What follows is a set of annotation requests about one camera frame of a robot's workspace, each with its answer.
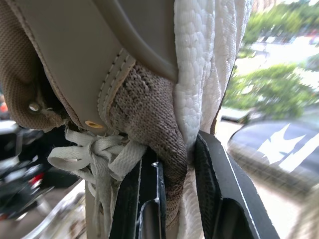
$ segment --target knit fabric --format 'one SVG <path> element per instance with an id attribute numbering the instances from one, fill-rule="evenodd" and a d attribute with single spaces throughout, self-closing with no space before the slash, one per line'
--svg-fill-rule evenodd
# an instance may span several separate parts
<path id="1" fill-rule="evenodd" d="M 186 176 L 186 150 L 172 104 L 173 84 L 141 65 L 130 71 L 105 117 L 131 140 L 150 146 L 163 162 L 166 228 L 177 220 Z"/>
<path id="2" fill-rule="evenodd" d="M 0 82 L 11 118 L 19 125 L 50 129 L 63 124 L 62 118 L 42 100 L 37 81 L 40 61 L 18 19 L 4 0 L 0 0 Z M 41 110 L 33 114 L 29 104 Z"/>

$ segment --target metal eyelet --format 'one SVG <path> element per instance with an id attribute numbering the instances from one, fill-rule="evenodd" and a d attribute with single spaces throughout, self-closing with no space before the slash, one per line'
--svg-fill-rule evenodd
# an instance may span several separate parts
<path id="1" fill-rule="evenodd" d="M 89 120 L 85 121 L 84 123 L 85 123 L 88 127 L 91 127 L 91 128 L 103 128 L 103 126 L 101 126 L 101 125 L 99 125 L 99 124 L 97 124 L 97 123 L 94 123 L 94 122 L 92 122 L 92 121 L 89 121 Z"/>

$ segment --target white shoelace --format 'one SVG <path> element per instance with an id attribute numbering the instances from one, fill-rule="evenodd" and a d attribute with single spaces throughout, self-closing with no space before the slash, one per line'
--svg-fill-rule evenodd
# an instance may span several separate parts
<path id="1" fill-rule="evenodd" d="M 146 146 L 130 141 L 121 145 L 122 136 L 91 136 L 67 130 L 65 138 L 78 146 L 54 148 L 48 161 L 54 167 L 70 171 L 89 183 L 89 190 L 95 197 L 94 224 L 100 236 L 99 206 L 103 206 L 105 236 L 111 225 L 111 179 L 121 182 L 135 167 L 146 151 Z"/>

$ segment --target tree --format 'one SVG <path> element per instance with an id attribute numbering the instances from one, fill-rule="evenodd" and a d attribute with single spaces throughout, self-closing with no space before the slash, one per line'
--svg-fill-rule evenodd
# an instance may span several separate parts
<path id="1" fill-rule="evenodd" d="M 224 105 L 243 110 L 254 108 L 277 119 L 300 116 L 303 108 L 318 97 L 309 86 L 301 84 L 295 68 L 292 64 L 280 64 L 244 76 L 234 74 Z"/>
<path id="2" fill-rule="evenodd" d="M 251 15 L 243 44 L 251 45 L 260 35 L 291 38 L 314 29 L 319 29 L 319 4 L 309 5 L 307 0 L 279 4 L 268 12 Z"/>

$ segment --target black car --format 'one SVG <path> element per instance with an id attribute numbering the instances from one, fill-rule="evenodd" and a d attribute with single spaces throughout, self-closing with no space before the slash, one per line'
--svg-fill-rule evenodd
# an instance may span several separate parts
<path id="1" fill-rule="evenodd" d="M 281 120 L 248 124 L 232 135 L 228 153 L 250 173 L 307 193 L 319 183 L 319 128 Z"/>

